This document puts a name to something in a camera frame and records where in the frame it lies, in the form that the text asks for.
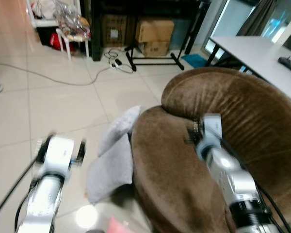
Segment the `large grey pillow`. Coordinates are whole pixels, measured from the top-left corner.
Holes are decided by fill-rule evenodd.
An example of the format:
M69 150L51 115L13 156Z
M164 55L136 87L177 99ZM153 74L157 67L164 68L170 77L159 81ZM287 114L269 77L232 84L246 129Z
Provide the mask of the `large grey pillow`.
M86 199L97 204L123 185L132 184L133 156L130 133L105 136L86 175Z

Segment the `brown velvet round sofa chair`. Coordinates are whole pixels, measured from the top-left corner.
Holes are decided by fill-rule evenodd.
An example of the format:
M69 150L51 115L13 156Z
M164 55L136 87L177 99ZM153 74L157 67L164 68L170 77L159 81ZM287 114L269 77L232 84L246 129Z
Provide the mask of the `brown velvet round sofa chair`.
M217 183L189 130L221 115L223 139L291 222L291 99L256 76L229 68L185 71L168 82L161 105L139 115L132 135L136 197L157 233L232 233Z

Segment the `small grey pillow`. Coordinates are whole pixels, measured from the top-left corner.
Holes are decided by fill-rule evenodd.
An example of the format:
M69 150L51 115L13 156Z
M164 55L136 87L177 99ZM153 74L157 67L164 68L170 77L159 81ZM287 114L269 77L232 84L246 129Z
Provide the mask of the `small grey pillow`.
M132 133L134 123L140 114L141 106L133 106L116 118L103 134L97 156L101 157L106 153L124 134Z

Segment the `blue floor mat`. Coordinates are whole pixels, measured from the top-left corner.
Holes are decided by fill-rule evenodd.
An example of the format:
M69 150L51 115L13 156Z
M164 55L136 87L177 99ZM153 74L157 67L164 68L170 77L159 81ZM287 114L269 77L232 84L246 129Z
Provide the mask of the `blue floor mat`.
M207 60L199 54L184 55L182 59L193 68L206 67Z

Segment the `pink pillow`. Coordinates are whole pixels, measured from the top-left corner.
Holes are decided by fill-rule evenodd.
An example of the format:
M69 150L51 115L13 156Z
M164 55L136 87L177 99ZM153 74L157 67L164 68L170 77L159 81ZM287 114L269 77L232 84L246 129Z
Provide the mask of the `pink pillow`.
M105 233L137 233L132 227L133 225L125 220L117 220L115 217L109 217L104 230Z

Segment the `black metal clothes rack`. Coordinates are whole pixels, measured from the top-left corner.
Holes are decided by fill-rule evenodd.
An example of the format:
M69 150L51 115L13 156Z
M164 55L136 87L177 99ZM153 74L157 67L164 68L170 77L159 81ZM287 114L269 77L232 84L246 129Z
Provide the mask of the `black metal clothes rack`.
M132 71L137 71L138 66L150 66L150 65L175 65L179 69L184 70L185 66L179 60L179 56L173 52L169 53L168 56L162 57L145 57L145 56L134 56L134 52L138 49L136 45L130 45L124 48L124 55L128 60L128 65Z

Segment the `small printed cardboard box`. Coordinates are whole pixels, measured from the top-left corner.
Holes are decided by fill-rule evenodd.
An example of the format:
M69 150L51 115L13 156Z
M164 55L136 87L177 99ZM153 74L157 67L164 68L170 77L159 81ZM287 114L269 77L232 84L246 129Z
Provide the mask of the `small printed cardboard box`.
M141 49L145 57L159 57L167 56L169 46L169 41L145 42L141 44Z

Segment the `white table with black legs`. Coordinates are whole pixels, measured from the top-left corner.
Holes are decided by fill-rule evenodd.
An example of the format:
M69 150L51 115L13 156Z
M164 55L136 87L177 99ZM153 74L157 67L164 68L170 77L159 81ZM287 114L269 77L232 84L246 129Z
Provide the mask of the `white table with black legs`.
M278 88L291 99L291 69L278 62L280 57L291 60L290 49L274 44L267 37L210 37L210 40L215 46L205 67L210 66L217 51L222 49L239 60L254 75Z

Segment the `red bag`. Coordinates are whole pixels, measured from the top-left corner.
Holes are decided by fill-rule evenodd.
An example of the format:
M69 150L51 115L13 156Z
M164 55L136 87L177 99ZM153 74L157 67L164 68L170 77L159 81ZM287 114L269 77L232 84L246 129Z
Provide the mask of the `red bag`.
M51 33L49 38L49 46L55 50L64 51L61 36L58 33Z

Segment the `white plastic stool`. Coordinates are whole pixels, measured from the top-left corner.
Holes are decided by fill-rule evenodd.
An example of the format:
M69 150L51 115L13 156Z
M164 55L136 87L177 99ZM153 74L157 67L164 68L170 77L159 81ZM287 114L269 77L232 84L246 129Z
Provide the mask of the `white plastic stool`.
M90 48L89 48L89 42L90 42L90 34L89 33L71 33L69 28L61 28L57 27L55 29L55 32L57 33L59 40L60 40L60 50L62 52L66 52L68 60L72 60L72 46L70 43L81 43L83 42L85 44L85 56L90 56Z

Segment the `white shelf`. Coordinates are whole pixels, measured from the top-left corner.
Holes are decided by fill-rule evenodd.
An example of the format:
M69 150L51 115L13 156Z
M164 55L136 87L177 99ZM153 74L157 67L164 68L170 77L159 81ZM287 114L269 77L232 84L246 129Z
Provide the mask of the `white shelf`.
M38 16L34 12L34 4L38 3L40 0L24 0L26 3L26 11L30 19L30 23L34 28L39 27L58 27L59 23L53 17L45 18L44 16ZM44 2L52 2L53 4L57 2L63 2L64 4L73 7L79 13L83 14L85 9L83 8L86 6L84 3L85 0L41 0Z

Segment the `black shelf unit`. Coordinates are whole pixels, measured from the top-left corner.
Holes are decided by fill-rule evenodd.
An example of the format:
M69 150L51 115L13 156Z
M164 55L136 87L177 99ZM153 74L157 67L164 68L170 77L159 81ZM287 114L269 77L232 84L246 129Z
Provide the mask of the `black shelf unit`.
M179 18L190 20L178 54L171 53L164 60L172 60L168 65L178 65L179 56L190 53L210 8L210 0L91 0L91 40L90 55L94 61L102 58L102 18L105 14L128 16L134 20L144 17Z

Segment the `clear plastic bag of items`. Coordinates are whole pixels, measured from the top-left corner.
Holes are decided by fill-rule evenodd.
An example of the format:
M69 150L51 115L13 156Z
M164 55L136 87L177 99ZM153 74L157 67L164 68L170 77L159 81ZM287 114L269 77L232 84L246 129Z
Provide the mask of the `clear plastic bag of items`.
M74 6L54 0L54 19L58 23L59 35L69 42L89 41L92 33L90 23Z

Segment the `dark labelled cardboard box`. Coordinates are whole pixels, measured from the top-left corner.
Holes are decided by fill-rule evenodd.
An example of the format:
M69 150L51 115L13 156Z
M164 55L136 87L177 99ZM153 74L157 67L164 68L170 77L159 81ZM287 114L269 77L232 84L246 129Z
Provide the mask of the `dark labelled cardboard box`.
M128 16L105 14L102 17L103 47L123 47L126 45Z

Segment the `grey curtain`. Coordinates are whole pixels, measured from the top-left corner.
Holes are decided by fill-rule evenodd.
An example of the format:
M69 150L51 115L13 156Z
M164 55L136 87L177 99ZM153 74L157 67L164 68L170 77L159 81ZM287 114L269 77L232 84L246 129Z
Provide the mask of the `grey curtain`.
M279 0L259 0L237 36L261 36Z

